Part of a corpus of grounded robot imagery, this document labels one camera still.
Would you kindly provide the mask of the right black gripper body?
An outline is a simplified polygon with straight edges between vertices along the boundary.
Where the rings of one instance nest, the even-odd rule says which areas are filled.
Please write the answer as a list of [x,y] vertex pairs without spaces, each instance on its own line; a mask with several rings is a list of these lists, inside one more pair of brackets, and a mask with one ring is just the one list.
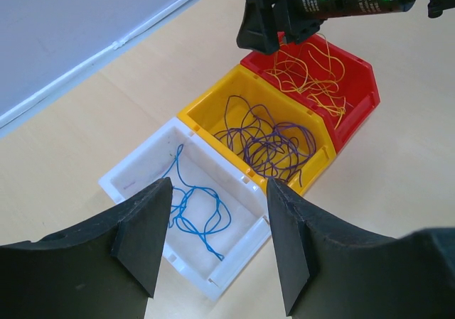
[[303,41],[330,18],[366,13],[363,0],[276,0],[273,6],[277,30],[289,40]]

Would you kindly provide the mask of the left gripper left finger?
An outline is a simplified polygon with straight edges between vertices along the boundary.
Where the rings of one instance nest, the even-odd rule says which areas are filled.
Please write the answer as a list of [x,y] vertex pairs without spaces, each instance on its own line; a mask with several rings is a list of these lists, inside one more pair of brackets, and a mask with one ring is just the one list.
[[153,298],[172,184],[137,194],[37,242],[1,247],[2,318],[143,318]]

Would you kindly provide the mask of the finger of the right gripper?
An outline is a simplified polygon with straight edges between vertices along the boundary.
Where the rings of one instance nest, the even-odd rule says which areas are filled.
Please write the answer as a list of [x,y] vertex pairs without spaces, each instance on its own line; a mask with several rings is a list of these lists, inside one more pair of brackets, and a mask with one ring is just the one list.
[[245,0],[245,10],[236,43],[241,49],[265,55],[278,51],[279,40],[273,5],[277,0]]

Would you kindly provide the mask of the red plastic bin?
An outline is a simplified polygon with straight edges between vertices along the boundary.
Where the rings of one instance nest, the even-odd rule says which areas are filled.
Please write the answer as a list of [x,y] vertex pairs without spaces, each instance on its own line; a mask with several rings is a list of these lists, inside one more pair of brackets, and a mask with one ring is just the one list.
[[286,96],[314,110],[337,152],[380,103],[373,67],[316,34],[301,44],[285,43],[272,55],[252,51],[241,65]]

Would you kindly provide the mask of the yellow plastic bin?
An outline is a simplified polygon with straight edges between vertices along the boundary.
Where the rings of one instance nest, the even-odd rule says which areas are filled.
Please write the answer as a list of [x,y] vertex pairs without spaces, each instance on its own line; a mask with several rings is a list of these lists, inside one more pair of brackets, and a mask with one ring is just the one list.
[[262,190],[277,179],[302,195],[336,157],[315,111],[241,65],[178,118]]

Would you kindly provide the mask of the white plastic bin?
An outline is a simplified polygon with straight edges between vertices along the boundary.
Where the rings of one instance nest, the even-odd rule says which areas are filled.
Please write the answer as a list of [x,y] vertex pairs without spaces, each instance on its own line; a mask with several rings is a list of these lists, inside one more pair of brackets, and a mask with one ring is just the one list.
[[99,184],[119,204],[159,178],[173,186],[163,256],[216,301],[271,235],[264,193],[175,117]]

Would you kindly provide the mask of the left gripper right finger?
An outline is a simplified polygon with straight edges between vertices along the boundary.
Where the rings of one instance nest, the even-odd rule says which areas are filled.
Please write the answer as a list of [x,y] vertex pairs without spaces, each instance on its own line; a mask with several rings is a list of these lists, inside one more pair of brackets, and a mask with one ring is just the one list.
[[454,229],[398,239],[352,225],[280,180],[267,207],[291,318],[453,318]]

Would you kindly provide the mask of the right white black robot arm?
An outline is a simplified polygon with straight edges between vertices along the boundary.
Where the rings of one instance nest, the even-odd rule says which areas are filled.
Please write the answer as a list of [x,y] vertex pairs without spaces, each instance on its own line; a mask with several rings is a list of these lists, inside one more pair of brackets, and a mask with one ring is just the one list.
[[[237,46],[271,55],[279,50],[279,34],[300,44],[320,30],[324,21],[409,11],[416,0],[246,0]],[[454,0],[429,0],[428,17],[438,18]]]

